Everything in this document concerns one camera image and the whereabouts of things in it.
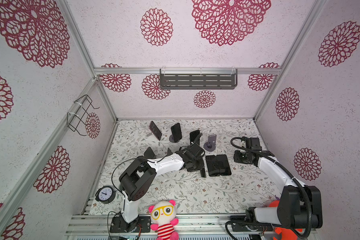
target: orange object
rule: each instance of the orange object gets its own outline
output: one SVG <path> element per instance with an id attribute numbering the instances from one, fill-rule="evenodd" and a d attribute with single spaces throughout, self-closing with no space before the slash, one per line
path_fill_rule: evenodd
<path id="1" fill-rule="evenodd" d="M 271 202 L 269 204 L 269 207 L 277 207 L 279 205 L 279 200 Z M 281 240 L 297 240 L 298 236 L 292 232 L 290 229 L 277 227 L 275 228 L 275 232 L 277 234 L 281 233 Z"/>

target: pink plush hand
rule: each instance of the pink plush hand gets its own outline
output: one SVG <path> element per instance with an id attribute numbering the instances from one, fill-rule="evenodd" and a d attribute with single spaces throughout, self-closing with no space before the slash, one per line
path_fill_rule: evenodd
<path id="1" fill-rule="evenodd" d="M 176 226 L 179 223 L 179 220 L 175 218 L 170 223 L 172 224 L 172 226 Z"/>
<path id="2" fill-rule="evenodd" d="M 151 229 L 156 231 L 158 229 L 158 224 L 151 224 Z"/>

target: plush toy head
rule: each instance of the plush toy head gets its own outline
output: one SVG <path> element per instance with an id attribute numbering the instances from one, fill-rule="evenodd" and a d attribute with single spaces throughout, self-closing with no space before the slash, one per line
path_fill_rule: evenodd
<path id="1" fill-rule="evenodd" d="M 169 200 L 158 202 L 154 206 L 150 206 L 149 212 L 151 213 L 152 223 L 156 223 L 159 226 L 164 225 L 175 219 L 176 210 L 175 210 L 175 201 Z"/>

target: floral tabletop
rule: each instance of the floral tabletop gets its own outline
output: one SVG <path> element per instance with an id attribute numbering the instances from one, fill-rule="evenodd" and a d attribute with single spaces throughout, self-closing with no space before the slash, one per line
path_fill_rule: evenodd
<path id="1" fill-rule="evenodd" d="M 154 122 L 163 133 L 161 141 L 150 132 L 148 120 L 119 122 L 98 188 L 112 185 L 111 175 L 119 163 L 143 155 L 148 147 L 151 147 L 158 157 L 164 157 L 168 148 L 175 152 L 179 147 L 189 145 L 189 133 L 199 129 L 203 133 L 200 138 L 201 146 L 209 135 L 217 135 L 215 151 L 206 151 L 205 155 L 227 155 L 232 175 L 210 177 L 204 157 L 206 178 L 201 177 L 200 171 L 187 172 L 185 169 L 157 176 L 148 192 L 140 199 L 140 214 L 149 213 L 150 205 L 170 199 L 176 201 L 177 213 L 181 214 L 244 213 L 248 207 L 267 206 L 280 197 L 275 184 L 264 172 L 253 165 L 237 164 L 233 161 L 233 153 L 236 149 L 230 144 L 232 137 L 259 137 L 265 149 L 253 120 L 155 120 Z M 171 143 L 170 127 L 177 122 L 181 125 L 183 138 L 178 143 Z M 120 174 L 130 162 L 122 164 L 115 171 L 113 180 L 116 186 L 119 185 Z M 106 215 L 109 211 L 119 212 L 121 204 L 120 194 L 117 194 L 115 200 L 109 204 L 94 200 L 89 214 Z"/>

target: yellow glasses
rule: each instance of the yellow glasses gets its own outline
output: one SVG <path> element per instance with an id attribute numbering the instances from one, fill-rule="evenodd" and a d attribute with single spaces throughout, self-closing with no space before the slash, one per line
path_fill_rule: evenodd
<path id="1" fill-rule="evenodd" d="M 163 207 L 158 207 L 155 210 L 152 211 L 151 216 L 153 219 L 158 219 L 161 215 L 160 213 L 160 209 L 163 210 L 163 213 L 167 216 L 171 215 L 173 212 L 173 206 L 163 206 Z"/>

